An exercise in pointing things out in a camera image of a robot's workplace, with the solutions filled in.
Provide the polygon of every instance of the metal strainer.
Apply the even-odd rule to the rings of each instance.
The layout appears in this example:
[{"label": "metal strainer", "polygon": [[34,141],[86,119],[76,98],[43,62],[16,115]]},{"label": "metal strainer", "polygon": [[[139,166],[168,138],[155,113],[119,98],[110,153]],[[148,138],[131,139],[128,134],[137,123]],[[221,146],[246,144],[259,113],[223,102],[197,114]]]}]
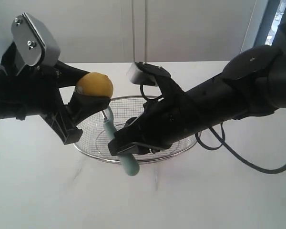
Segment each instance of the metal strainer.
[{"label": "metal strainer", "polygon": [[[110,108],[114,115],[114,125],[117,130],[123,128],[126,121],[131,117],[137,117],[143,112],[145,99],[141,96],[126,96],[112,99]],[[111,156],[108,143],[109,138],[103,128],[103,115],[101,112],[96,113],[80,124],[78,128],[83,130],[83,135],[75,147],[83,154],[98,159],[100,161],[119,164],[117,156]],[[196,144],[194,135],[175,142],[171,148],[160,151],[156,154],[134,155],[139,164],[153,163],[176,156]]]}]

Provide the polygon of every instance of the yellow fruit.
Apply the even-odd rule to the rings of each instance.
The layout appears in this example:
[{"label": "yellow fruit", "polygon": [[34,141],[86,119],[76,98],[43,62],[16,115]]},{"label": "yellow fruit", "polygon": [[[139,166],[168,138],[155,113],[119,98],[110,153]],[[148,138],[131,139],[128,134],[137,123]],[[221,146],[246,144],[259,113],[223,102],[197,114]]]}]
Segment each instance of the yellow fruit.
[{"label": "yellow fruit", "polygon": [[101,73],[88,73],[76,84],[75,91],[89,96],[106,96],[111,98],[113,84],[107,75]]}]

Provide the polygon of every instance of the black cable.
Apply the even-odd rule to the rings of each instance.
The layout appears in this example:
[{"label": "black cable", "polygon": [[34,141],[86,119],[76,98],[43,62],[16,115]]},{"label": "black cable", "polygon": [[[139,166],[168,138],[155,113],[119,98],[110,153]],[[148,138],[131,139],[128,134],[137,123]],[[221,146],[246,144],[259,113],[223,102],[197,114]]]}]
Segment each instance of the black cable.
[{"label": "black cable", "polygon": [[156,97],[156,98],[154,98],[154,99],[148,98],[148,97],[145,95],[145,93],[144,93],[143,84],[140,85],[140,92],[141,92],[142,97],[143,97],[146,101],[159,100],[159,99],[161,99],[161,98],[163,97],[163,95],[160,95],[160,96],[158,96],[158,97]]},{"label": "black cable", "polygon": [[[223,127],[223,123],[220,124],[220,128],[221,128],[222,140],[225,142],[225,130],[224,130],[224,127]],[[220,147],[223,146],[223,143],[221,142],[221,145],[218,146],[218,147],[210,147],[210,146],[207,146],[206,144],[204,144],[204,143],[201,141],[201,139],[200,139],[198,133],[195,134],[195,137],[196,137],[196,140],[197,140],[198,144],[201,145],[203,148],[205,148],[205,149],[207,149],[207,150],[217,150],[217,149],[219,149]]]},{"label": "black cable", "polygon": [[233,156],[235,156],[238,160],[240,160],[241,162],[243,162],[244,164],[246,164],[247,166],[261,172],[261,173],[266,173],[266,174],[278,174],[278,173],[282,173],[284,171],[286,171],[286,164],[283,165],[280,168],[276,168],[276,169],[265,169],[265,168],[261,168],[259,166],[256,166],[254,164],[252,164],[251,162],[247,161],[246,159],[244,159],[243,157],[241,157],[237,152],[235,152],[219,135],[218,133],[216,133],[216,131],[210,127],[209,128],[211,130],[211,132],[214,134],[214,136],[218,139],[218,141],[220,141],[223,146],[230,151],[231,154],[233,154]]}]

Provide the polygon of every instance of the white table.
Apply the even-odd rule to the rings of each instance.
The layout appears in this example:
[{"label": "white table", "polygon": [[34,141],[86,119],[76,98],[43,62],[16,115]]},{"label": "white table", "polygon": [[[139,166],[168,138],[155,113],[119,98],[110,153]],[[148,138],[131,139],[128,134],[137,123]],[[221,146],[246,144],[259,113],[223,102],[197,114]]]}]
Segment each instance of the white table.
[{"label": "white table", "polygon": [[[184,90],[222,71],[227,62],[156,63]],[[107,74],[114,97],[137,95],[130,63],[72,64]],[[156,94],[156,89],[147,88]],[[67,101],[73,88],[62,89]],[[286,109],[225,123],[227,142],[260,166],[286,162]],[[208,131],[202,140],[216,146]],[[173,159],[141,166],[128,177],[64,146],[38,116],[0,120],[0,229],[286,229],[286,172],[265,175],[226,149],[196,145]]]}]

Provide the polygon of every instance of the mesh colander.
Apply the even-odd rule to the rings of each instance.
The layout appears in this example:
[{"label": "mesh colander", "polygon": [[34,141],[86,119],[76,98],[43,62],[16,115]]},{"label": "mesh colander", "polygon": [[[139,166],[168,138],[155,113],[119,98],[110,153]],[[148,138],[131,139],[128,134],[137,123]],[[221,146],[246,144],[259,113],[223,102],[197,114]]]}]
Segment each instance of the mesh colander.
[{"label": "mesh colander", "polygon": [[[114,125],[116,129],[119,130],[123,128],[129,118],[139,116],[143,112],[143,104],[145,102],[145,99],[141,96],[126,96],[112,99],[110,108],[114,115]],[[78,124],[78,128],[83,130],[83,135],[79,142],[74,145],[80,152],[87,156],[104,162],[119,164],[119,158],[110,155],[107,146],[109,139],[103,128],[103,121],[103,115],[99,112]],[[192,135],[175,142],[172,147],[167,150],[160,151],[156,154],[134,155],[134,157],[139,164],[153,163],[176,156],[193,147],[196,142],[195,136]]]}]

